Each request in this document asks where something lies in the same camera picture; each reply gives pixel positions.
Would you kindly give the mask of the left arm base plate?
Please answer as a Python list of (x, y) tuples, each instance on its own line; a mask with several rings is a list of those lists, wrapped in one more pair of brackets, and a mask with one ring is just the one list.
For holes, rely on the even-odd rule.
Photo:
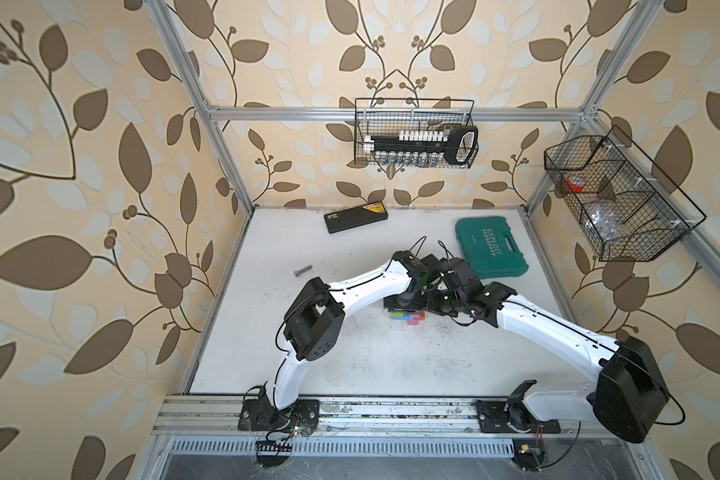
[(275, 410), (265, 398), (247, 399), (238, 420), (240, 431), (270, 432), (294, 430), (298, 435), (311, 436), (320, 417), (318, 400), (300, 399), (284, 410)]

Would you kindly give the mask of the black yellow tool case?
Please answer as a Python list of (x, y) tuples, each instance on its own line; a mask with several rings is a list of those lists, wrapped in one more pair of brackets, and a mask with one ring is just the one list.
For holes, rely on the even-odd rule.
[(387, 219), (388, 211), (382, 202), (366, 203), (324, 215), (326, 228), (330, 234), (363, 227)]

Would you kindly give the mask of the clear plastic bag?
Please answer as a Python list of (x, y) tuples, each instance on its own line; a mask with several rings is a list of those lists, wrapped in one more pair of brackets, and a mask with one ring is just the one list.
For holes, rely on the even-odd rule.
[(612, 242), (625, 236), (618, 204), (610, 199), (596, 199), (583, 205), (583, 229), (596, 243)]

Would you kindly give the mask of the black socket tool set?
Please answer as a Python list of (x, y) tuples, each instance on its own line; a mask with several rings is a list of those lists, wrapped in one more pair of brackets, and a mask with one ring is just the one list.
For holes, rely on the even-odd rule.
[(365, 135), (361, 152), (384, 166), (469, 168), (479, 151), (479, 130), (473, 125), (444, 130), (407, 130), (394, 135)]

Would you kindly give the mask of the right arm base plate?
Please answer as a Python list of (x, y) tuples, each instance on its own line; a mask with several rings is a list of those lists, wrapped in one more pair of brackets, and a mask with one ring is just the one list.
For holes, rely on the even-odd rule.
[(560, 434), (562, 432), (557, 420), (537, 420), (522, 403), (477, 400), (474, 407), (479, 430), (483, 434)]

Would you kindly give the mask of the metal bolt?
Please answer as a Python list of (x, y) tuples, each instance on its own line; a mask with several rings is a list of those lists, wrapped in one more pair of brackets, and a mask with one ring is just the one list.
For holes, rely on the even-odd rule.
[(312, 268), (313, 268), (312, 265), (307, 265), (307, 266), (302, 267), (302, 268), (300, 268), (300, 269), (298, 269), (298, 270), (295, 270), (295, 271), (293, 272), (293, 275), (298, 278), (298, 277), (300, 277), (301, 275), (305, 274), (306, 272), (312, 270)]

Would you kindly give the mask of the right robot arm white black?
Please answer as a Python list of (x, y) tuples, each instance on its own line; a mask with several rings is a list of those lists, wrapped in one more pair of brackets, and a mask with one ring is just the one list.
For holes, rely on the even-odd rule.
[(647, 344), (587, 330), (502, 283), (491, 282), (471, 292), (432, 290), (427, 308), (447, 317), (467, 314), (474, 321), (514, 333), (583, 375), (580, 383), (522, 382), (497, 416), (518, 433), (544, 422), (570, 420), (598, 423), (624, 441), (641, 443), (671, 399)]

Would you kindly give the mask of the red tape roll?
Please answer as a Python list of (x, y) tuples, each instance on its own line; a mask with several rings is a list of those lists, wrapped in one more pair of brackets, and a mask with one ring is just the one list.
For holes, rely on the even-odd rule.
[(565, 191), (569, 193), (581, 193), (587, 186), (587, 180), (579, 175), (566, 176), (563, 180)]

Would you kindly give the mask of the green plastic tool case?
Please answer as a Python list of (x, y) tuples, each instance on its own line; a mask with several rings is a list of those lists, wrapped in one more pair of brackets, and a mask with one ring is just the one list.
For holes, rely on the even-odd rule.
[(455, 234), (466, 262), (481, 280), (520, 277), (529, 269), (504, 217), (462, 218)]

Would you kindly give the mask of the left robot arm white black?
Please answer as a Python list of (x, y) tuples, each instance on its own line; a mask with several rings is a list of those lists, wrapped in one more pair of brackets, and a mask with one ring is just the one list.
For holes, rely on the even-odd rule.
[(282, 360), (265, 384), (266, 397), (274, 410), (283, 411), (297, 401), (310, 363), (336, 345), (346, 319), (387, 297), (401, 296), (405, 304), (411, 302), (421, 296), (428, 276), (424, 262), (403, 250), (381, 266), (347, 280), (309, 280), (275, 335)]

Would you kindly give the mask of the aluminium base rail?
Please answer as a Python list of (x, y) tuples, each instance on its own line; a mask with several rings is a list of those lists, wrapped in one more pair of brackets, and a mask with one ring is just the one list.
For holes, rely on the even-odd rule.
[[(240, 431), (238, 420), (246, 395), (171, 395), (166, 397), (152, 432), (164, 435), (243, 435), (267, 432)], [(560, 434), (483, 434), (474, 403), (505, 400), (502, 397), (394, 397), (304, 396), (320, 402), (317, 429), (311, 436), (492, 436), (498, 438), (612, 439), (608, 430), (594, 423), (557, 420)]]

